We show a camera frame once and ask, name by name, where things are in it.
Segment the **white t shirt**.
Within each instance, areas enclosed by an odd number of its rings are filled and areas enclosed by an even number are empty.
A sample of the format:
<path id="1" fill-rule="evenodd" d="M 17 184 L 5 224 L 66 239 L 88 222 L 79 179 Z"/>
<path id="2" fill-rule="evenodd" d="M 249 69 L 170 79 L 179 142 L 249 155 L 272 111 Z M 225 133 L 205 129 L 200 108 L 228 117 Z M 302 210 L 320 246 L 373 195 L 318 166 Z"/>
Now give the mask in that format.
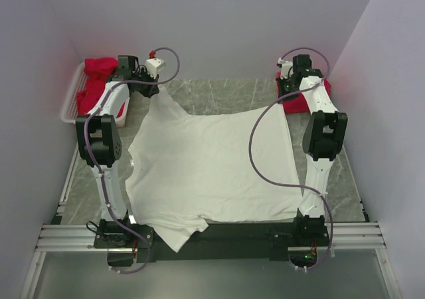
<path id="1" fill-rule="evenodd" d="M 178 251 L 209 221 L 280 221 L 301 202 L 281 106 L 194 116 L 162 88 L 128 149 L 126 192 L 136 222 Z"/>

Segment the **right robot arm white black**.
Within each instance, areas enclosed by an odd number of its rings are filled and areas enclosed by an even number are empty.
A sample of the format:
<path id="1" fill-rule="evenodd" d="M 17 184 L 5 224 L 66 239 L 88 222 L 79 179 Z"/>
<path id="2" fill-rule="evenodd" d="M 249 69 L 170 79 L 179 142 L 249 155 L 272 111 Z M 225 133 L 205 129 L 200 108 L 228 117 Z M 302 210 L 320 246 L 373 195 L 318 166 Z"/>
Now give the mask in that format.
<path id="1" fill-rule="evenodd" d="M 302 139 L 307 173 L 292 239 L 299 245 L 324 247 L 330 241 L 325 225 L 329 215 L 325 194 L 331 167 L 343 147 L 348 117 L 332 103 L 326 79 L 319 69 L 312 67 L 308 54 L 296 55 L 292 60 L 280 58 L 277 66 L 278 95 L 286 96 L 284 103 L 304 98 L 310 113 Z"/>

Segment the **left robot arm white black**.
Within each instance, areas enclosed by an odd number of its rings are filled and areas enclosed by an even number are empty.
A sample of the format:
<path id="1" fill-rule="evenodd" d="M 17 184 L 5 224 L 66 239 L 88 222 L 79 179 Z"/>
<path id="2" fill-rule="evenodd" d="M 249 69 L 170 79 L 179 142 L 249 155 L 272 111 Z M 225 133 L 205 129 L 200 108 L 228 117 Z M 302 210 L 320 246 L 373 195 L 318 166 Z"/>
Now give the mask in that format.
<path id="1" fill-rule="evenodd" d="M 132 93 L 146 98 L 158 94 L 159 71 L 164 60 L 151 52 L 144 64 L 136 56 L 89 58 L 84 62 L 86 87 L 77 94 L 78 116 L 75 119 L 78 152 L 90 167 L 102 204 L 98 224 L 86 226 L 96 235 L 96 248 L 149 247 L 149 236 L 142 235 L 130 221 L 118 176 L 122 141 L 118 120 L 125 115 L 124 106 Z"/>

